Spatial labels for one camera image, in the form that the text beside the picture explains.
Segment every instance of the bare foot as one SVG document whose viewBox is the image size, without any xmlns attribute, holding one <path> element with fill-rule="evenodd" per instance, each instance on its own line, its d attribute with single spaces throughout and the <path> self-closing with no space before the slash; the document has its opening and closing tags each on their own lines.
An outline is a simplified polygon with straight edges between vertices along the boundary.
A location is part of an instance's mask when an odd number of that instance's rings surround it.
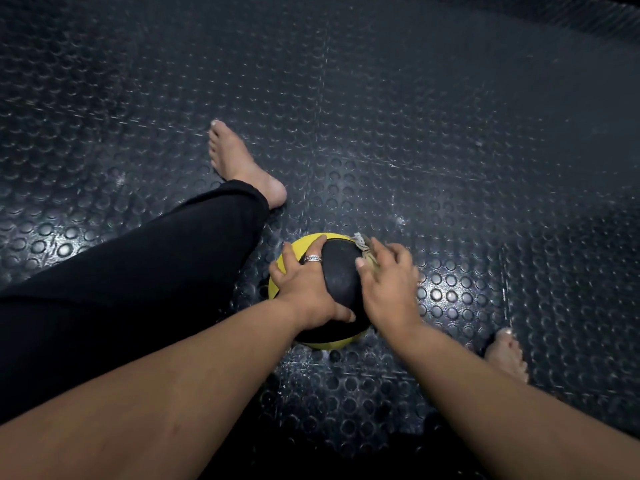
<svg viewBox="0 0 640 480">
<path fill-rule="evenodd" d="M 524 384 L 529 382 L 527 363 L 522 360 L 522 349 L 512 329 L 503 328 L 495 334 L 495 341 L 487 348 L 484 359 L 514 379 Z"/>
<path fill-rule="evenodd" d="M 244 142 L 226 124 L 211 122 L 209 130 L 209 155 L 213 168 L 225 180 L 240 180 L 254 186 L 264 195 L 270 209 L 281 206 L 287 199 L 284 185 L 260 168 Z"/>
</svg>

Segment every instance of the silver ring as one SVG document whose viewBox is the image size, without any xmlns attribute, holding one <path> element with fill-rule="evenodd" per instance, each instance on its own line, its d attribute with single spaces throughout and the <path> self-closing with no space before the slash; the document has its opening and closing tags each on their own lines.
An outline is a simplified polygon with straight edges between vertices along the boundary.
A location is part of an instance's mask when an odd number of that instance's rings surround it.
<svg viewBox="0 0 640 480">
<path fill-rule="evenodd" d="M 310 256 L 305 256 L 305 262 L 322 262 L 322 258 L 311 254 Z"/>
</svg>

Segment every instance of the pants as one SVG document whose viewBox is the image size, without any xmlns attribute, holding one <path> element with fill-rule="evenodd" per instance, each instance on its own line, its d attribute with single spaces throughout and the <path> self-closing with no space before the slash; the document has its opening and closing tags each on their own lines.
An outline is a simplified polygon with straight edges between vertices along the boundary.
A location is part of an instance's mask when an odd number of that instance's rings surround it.
<svg viewBox="0 0 640 480">
<path fill-rule="evenodd" d="M 0 293 L 0 424 L 217 322 L 268 214 L 232 180 Z"/>
</svg>

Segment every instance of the studded rubber mat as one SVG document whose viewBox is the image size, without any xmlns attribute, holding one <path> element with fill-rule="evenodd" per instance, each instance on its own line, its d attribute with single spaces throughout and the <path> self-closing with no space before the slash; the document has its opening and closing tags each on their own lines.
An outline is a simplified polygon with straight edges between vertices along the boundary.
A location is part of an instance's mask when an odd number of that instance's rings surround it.
<svg viewBox="0 0 640 480">
<path fill-rule="evenodd" d="M 236 309 L 283 240 L 398 241 L 424 320 L 478 353 L 512 325 L 536 387 L 640 434 L 636 8 L 0 0 L 0 33 L 1 286 L 219 185 L 217 117 L 290 195 Z M 288 454 L 477 468 L 373 331 L 294 347 L 213 464 Z"/>
</svg>

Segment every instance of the person's right forearm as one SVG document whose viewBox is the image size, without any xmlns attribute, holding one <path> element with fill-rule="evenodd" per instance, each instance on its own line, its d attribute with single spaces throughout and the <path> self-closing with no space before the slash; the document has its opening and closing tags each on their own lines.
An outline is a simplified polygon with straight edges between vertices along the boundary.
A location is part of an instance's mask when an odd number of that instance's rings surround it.
<svg viewBox="0 0 640 480">
<path fill-rule="evenodd" d="M 419 326 L 390 344 L 497 478 L 638 478 L 640 442 L 517 382 L 443 333 Z"/>
</svg>

